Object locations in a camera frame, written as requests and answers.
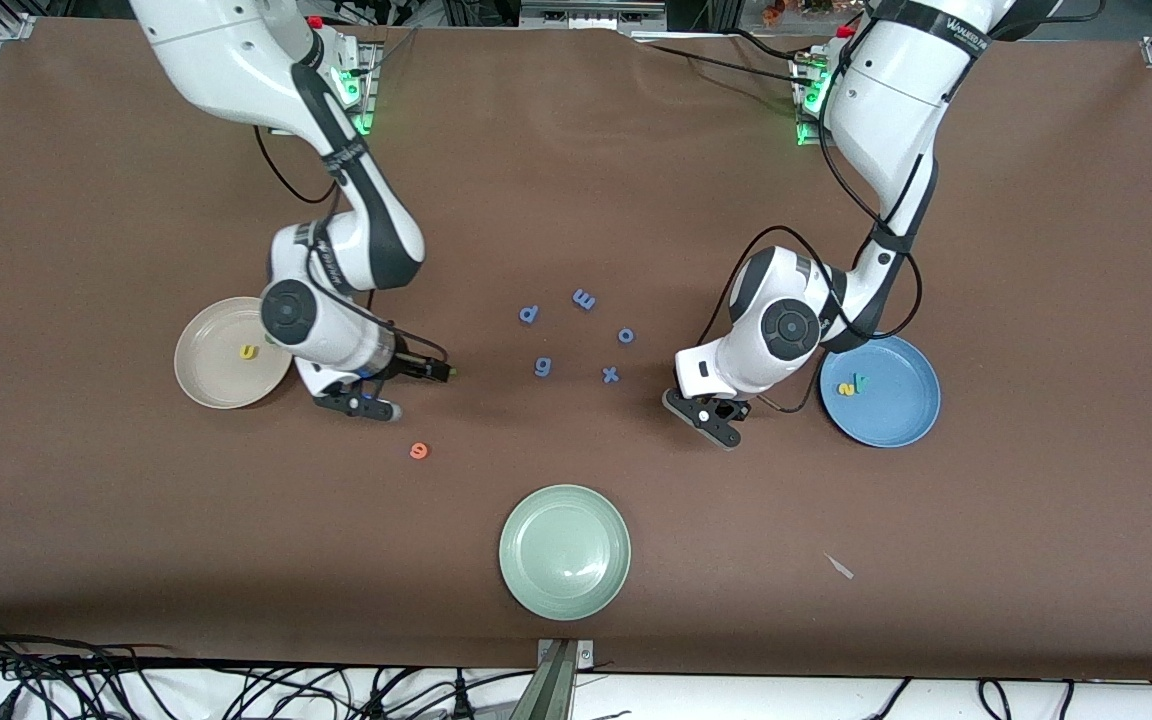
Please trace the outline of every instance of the plate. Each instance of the plate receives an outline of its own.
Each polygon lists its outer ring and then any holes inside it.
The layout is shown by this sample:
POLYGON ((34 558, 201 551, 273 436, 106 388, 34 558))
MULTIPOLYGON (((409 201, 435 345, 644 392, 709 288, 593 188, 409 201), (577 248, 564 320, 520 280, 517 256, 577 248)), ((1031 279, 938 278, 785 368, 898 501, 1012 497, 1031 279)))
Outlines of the plate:
POLYGON ((820 367, 824 409, 842 432, 873 447, 918 441, 941 414, 941 384, 927 357, 901 338, 882 338, 839 355, 820 367), (865 378, 861 392, 846 396, 840 384, 865 378))
POLYGON ((548 620, 607 607, 630 573, 630 530, 616 506, 582 486, 538 488, 500 533, 500 575, 522 606, 548 620))
POLYGON ((291 353, 265 340, 259 297, 230 297, 195 316, 180 333, 175 373, 198 406, 232 410, 270 394, 291 365, 291 353), (243 359, 242 348, 256 348, 243 359))

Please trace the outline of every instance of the cable connector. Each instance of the cable connector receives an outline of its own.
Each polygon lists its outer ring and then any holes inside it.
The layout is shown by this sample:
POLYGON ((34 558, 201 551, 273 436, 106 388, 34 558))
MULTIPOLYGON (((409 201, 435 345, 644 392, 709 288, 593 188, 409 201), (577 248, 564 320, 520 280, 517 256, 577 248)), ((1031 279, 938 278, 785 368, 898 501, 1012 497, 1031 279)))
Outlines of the cable connector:
POLYGON ((460 667, 456 669, 456 683, 453 683, 452 687, 456 692, 456 705, 452 707, 452 720, 461 720, 462 717, 473 720, 473 705, 470 703, 470 692, 465 688, 465 672, 460 667))

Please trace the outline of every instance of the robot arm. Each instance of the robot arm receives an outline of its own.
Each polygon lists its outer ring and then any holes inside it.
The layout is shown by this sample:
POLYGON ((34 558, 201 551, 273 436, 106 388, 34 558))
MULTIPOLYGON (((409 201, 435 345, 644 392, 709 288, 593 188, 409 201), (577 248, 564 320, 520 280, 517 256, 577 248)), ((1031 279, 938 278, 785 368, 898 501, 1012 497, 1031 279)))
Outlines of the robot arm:
POLYGON ((376 167, 346 103, 357 83, 339 63, 357 45, 317 31, 293 0, 132 0, 159 63, 189 103, 233 122, 268 126, 310 143, 351 211, 274 236, 270 286, 262 294, 266 333, 291 355, 319 406, 392 420, 397 407, 376 387, 393 374, 447 379, 440 361, 411 356, 392 325, 353 304, 356 291, 403 287, 425 260, 411 214, 376 167))
POLYGON ((730 450, 740 435, 728 420, 744 419, 745 401, 818 346, 844 353, 874 334, 937 188, 937 128, 990 44, 984 28, 1009 18, 1014 5, 1033 13, 1038 3, 1053 0, 882 0, 858 33, 795 59, 796 76, 806 68, 814 82, 796 91, 799 113, 823 119, 877 192, 878 219, 850 272, 785 247, 751 256, 728 296, 732 332, 675 356, 669 410, 730 450))

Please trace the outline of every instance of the brown table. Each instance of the brown table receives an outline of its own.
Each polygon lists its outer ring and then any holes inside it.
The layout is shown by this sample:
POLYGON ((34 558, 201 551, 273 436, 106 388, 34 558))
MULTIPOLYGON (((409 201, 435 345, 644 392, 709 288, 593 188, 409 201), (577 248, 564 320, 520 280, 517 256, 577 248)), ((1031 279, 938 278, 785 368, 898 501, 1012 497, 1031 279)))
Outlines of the brown table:
MULTIPOLYGON (((46 18, 6 47, 0 626, 242 659, 526 665, 568 635, 621 670, 1152 676, 1134 45, 998 46, 948 113, 905 333, 945 402, 902 450, 812 404, 756 410, 723 454, 660 407, 756 232, 795 225, 841 263, 867 230, 795 146, 783 83, 612 32, 430 29, 385 66, 372 146, 429 238, 376 306, 460 376, 393 386, 393 425, 317 409, 293 377, 207 410, 175 384, 180 329, 257 295, 271 233, 324 210, 276 184, 251 128, 180 99, 132 23, 46 18), (598 488, 634 539, 626 589, 579 623, 530 615, 497 569, 508 510, 551 483, 598 488)), ((271 151, 319 192, 306 146, 271 151)))

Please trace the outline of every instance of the black circular joint cap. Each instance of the black circular joint cap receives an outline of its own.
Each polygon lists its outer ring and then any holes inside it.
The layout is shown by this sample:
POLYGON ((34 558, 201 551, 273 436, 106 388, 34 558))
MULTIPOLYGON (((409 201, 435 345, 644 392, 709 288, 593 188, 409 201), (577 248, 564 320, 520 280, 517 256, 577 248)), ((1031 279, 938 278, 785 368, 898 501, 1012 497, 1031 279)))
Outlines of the black circular joint cap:
POLYGON ((314 291, 301 281, 275 282, 262 297, 260 323, 283 344, 305 342, 316 317, 314 291))
POLYGON ((763 342, 781 361, 811 353, 820 340, 820 320, 801 300, 778 300, 763 311, 763 342))

